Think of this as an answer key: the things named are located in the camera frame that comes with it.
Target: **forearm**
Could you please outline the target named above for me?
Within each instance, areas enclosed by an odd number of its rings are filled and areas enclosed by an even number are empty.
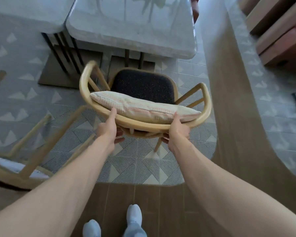
[[[198,203],[232,236],[296,236],[296,215],[275,199],[223,170],[186,138],[174,155]]]
[[[0,236],[69,236],[109,154],[99,137],[55,176],[0,212]]]

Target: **pillow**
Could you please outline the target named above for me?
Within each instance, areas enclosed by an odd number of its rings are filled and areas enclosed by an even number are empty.
[[[176,111],[182,123],[194,120],[201,115],[200,111],[189,107],[155,103],[113,91],[93,92],[90,96],[109,110],[115,107],[119,115],[146,123],[171,124]]]

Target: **curved chair backrest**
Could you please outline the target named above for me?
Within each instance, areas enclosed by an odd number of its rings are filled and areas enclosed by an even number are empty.
[[[97,77],[99,78],[103,87],[107,91],[110,91],[110,88],[109,88],[107,82],[105,81],[97,63],[95,61],[89,61],[89,63],[84,68],[81,78],[80,78],[80,84],[79,84],[80,93],[81,93],[83,99],[86,101],[86,103],[89,104],[92,108],[94,108],[96,112],[98,112],[99,114],[101,114],[105,117],[108,117],[110,114],[110,110],[101,106],[99,103],[95,102],[90,97],[88,83],[91,85],[91,87],[95,91],[100,91],[100,89],[96,86],[94,81],[90,78],[90,75],[91,75],[91,72],[93,69],[95,69]],[[185,125],[189,126],[190,128],[199,126],[210,115],[212,103],[211,103],[210,95],[209,95],[206,85],[204,83],[197,84],[194,88],[192,88],[190,91],[188,91],[185,95],[183,95],[181,98],[179,98],[175,102],[176,104],[180,103],[181,101],[185,100],[187,97],[189,97],[191,94],[195,93],[199,89],[201,89],[203,92],[203,98],[192,103],[188,107],[193,107],[203,101],[204,101],[205,105],[204,105],[204,109],[202,111],[202,114],[197,119],[184,123]],[[124,127],[124,128],[135,129],[135,130],[139,130],[139,131],[148,131],[148,132],[152,132],[152,133],[166,133],[170,129],[169,124],[151,124],[151,123],[133,120],[133,119],[124,117],[122,115],[116,115],[115,121],[116,121],[116,124],[118,124],[119,126]]]

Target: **speckled seat cushion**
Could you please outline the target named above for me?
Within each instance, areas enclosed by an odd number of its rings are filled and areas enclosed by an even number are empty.
[[[121,70],[115,76],[111,91],[156,103],[174,104],[171,81],[158,73]]]

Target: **chair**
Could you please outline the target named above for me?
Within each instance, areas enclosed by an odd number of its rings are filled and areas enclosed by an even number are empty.
[[[28,161],[16,162],[13,158],[20,151],[26,142],[41,128],[51,117],[46,115],[33,129],[26,134],[13,148],[7,153],[0,153],[0,182],[18,187],[21,189],[34,189],[45,180],[53,176],[53,173],[40,167],[39,164],[43,161],[44,157],[51,151],[59,139],[65,134],[70,125],[77,119],[86,106],[79,107],[74,113],[71,114],[67,122],[60,127],[59,131],[50,136],[45,145],[34,151]],[[79,156],[86,147],[91,143],[95,134],[92,134],[67,160],[63,165],[65,167],[77,156]]]
[[[197,104],[204,102],[204,109],[202,114],[195,120],[189,121],[184,123],[185,125],[189,126],[190,128],[197,127],[201,125],[210,115],[212,103],[210,99],[210,95],[208,89],[204,83],[198,83],[195,87],[189,90],[185,95],[178,99],[178,91],[174,81],[166,75],[162,75],[155,72],[149,72],[145,70],[139,70],[130,67],[124,67],[120,69],[116,75],[111,79],[109,84],[105,81],[97,63],[95,61],[90,61],[84,68],[83,73],[80,78],[79,89],[83,99],[89,104],[97,113],[108,117],[110,114],[110,110],[106,109],[105,107],[101,106],[97,102],[91,99],[90,97],[90,90],[88,87],[88,83],[93,88],[94,91],[100,91],[98,86],[94,83],[94,81],[90,78],[90,75],[95,70],[97,77],[100,80],[101,85],[107,91],[116,91],[126,95],[130,95],[132,97],[144,97],[143,99],[146,100],[161,100],[161,103],[169,103],[171,104],[179,104],[193,93],[197,92],[198,90],[202,90],[203,97],[191,104],[187,107],[194,107]],[[158,81],[159,85],[155,85],[153,82]],[[172,95],[172,100],[168,97],[165,97],[164,92],[169,93]],[[133,119],[129,119],[122,115],[116,115],[115,118],[116,124],[120,126],[125,135],[132,136],[132,137],[139,137],[139,138],[156,138],[159,137],[158,143],[155,147],[154,152],[157,152],[158,148],[161,145],[161,138],[163,133],[169,132],[170,125],[169,124],[151,124],[145,123]]]

